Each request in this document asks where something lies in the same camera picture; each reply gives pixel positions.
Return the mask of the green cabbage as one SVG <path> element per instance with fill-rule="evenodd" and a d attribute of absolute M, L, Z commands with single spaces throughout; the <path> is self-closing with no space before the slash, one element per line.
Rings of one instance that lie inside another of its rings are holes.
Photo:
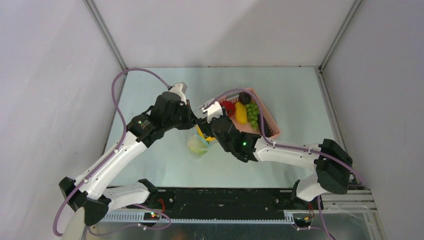
<path fill-rule="evenodd" d="M 196 155 L 204 155 L 209 151 L 210 145 L 208 142 L 199 139 L 195 135 L 191 135 L 187 141 L 188 150 Z"/>

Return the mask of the clear zip top bag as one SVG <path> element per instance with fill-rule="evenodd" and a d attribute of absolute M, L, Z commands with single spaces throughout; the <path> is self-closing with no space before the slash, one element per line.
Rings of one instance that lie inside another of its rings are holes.
<path fill-rule="evenodd" d="M 208 111 L 206 105 L 201 105 L 193 110 L 193 128 L 187 140 L 188 150 L 197 156 L 206 154 L 210 148 L 217 144 L 217 139 L 213 136 L 211 122 L 208 121 Z"/>

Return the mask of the dark round fruit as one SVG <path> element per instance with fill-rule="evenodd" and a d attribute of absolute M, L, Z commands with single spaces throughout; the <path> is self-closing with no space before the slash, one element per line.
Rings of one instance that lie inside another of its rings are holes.
<path fill-rule="evenodd" d="M 243 105 L 247 105 L 247 104 L 250 104 L 252 102 L 252 97 L 249 93 L 242 91 L 238 95 L 238 101 Z"/>

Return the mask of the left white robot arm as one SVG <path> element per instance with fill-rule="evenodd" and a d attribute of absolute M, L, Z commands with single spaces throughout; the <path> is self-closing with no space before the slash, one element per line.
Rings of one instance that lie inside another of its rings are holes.
<path fill-rule="evenodd" d="M 74 212 L 84 210 L 83 226 L 90 227 L 116 209 L 142 204 L 153 208 L 158 202 L 155 186 L 142 179 L 133 185 L 108 189 L 109 183 L 135 157 L 147 150 L 165 132 L 194 127 L 195 115 L 181 90 L 160 94 L 146 111 L 124 124 L 123 135 L 91 167 L 75 179 L 64 177 L 59 188 Z"/>

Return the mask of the yellow bell pepper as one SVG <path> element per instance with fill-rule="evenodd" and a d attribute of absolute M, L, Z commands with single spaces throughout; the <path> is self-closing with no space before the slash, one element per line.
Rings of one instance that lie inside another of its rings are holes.
<path fill-rule="evenodd" d="M 248 122 L 248 114 L 247 114 L 247 109 L 246 107 L 240 103 L 240 102 L 236 102 L 235 103 L 235 113 L 234 113 L 234 117 L 236 119 L 236 121 L 239 124 L 245 125 Z"/>

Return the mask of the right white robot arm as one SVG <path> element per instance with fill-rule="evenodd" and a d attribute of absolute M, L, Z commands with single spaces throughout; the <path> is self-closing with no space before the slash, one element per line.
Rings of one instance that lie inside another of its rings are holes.
<path fill-rule="evenodd" d="M 202 133 L 214 137 L 225 152 L 244 163 L 278 162 L 310 170 L 310 176 L 293 186 L 290 201 L 297 209 L 304 209 L 319 195 L 348 192 L 352 158 L 334 140 L 324 139 L 321 144 L 282 144 L 238 130 L 227 116 L 212 121 L 202 119 L 198 125 Z"/>

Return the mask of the yellow banana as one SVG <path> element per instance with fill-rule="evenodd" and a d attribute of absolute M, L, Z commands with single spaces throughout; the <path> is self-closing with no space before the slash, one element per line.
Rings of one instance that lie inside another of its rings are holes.
<path fill-rule="evenodd" d="M 198 125 L 196 125 L 196 131 L 197 134 L 206 142 L 212 142 L 214 141 L 216 138 L 215 137 L 211 137 L 211 136 L 205 136 L 204 133 L 202 132 L 202 130 L 200 129 L 200 127 Z"/>

